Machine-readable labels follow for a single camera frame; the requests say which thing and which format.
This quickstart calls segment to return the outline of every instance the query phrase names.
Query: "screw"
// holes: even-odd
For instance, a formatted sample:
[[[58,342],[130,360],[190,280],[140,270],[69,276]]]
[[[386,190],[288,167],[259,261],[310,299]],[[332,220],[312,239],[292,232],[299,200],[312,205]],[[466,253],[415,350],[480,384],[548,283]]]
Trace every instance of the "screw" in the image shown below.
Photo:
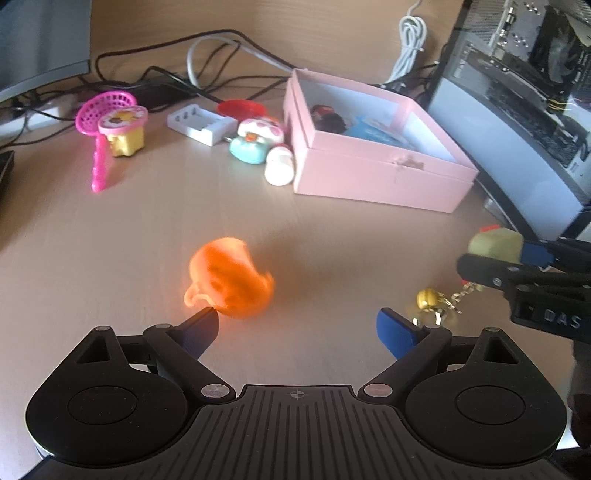
[[[363,391],[370,397],[384,398],[392,395],[392,387],[384,383],[370,383]]]
[[[211,383],[201,389],[201,395],[207,398],[223,398],[230,393],[226,385]]]

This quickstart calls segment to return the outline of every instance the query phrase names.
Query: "pink lid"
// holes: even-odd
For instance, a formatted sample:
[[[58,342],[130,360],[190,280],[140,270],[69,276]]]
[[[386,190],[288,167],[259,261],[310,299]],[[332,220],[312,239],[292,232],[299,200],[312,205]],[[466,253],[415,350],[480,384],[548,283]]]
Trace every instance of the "pink lid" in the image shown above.
[[[143,126],[148,121],[148,110],[139,105],[118,108],[99,120],[99,132],[103,135],[124,135]]]

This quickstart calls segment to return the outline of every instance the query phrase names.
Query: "white toy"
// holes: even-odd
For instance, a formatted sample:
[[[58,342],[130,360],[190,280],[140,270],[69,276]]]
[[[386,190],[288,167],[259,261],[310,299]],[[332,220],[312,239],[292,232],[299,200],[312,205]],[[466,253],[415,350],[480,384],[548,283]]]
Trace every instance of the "white toy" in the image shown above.
[[[271,185],[283,187],[289,185],[295,175],[294,155],[285,145],[278,145],[269,150],[265,179]]]
[[[279,145],[285,141],[285,133],[278,122],[267,116],[247,118],[238,126],[238,135],[257,134],[267,140],[269,145]]]
[[[221,142],[224,137],[233,136],[238,128],[238,122],[230,116],[202,109],[199,105],[187,105],[171,113],[166,124],[198,142],[210,147]]]

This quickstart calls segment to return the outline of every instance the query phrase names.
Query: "orange plush toy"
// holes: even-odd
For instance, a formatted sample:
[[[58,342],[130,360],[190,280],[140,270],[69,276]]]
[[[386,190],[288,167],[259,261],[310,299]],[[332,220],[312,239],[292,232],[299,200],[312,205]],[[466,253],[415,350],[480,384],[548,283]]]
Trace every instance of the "orange plush toy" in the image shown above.
[[[275,290],[271,274],[256,271],[246,243],[237,238],[219,238],[201,247],[189,263],[189,274],[193,283],[185,293],[185,305],[206,300],[229,317],[261,313]]]

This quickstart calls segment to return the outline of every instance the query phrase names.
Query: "red bowl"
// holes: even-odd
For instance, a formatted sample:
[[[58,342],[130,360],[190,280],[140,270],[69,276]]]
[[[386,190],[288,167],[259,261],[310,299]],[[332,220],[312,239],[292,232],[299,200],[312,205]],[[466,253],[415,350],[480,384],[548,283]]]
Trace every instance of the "red bowl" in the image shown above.
[[[220,115],[231,116],[239,122],[255,116],[265,116],[267,109],[264,105],[252,100],[227,100],[217,106]]]

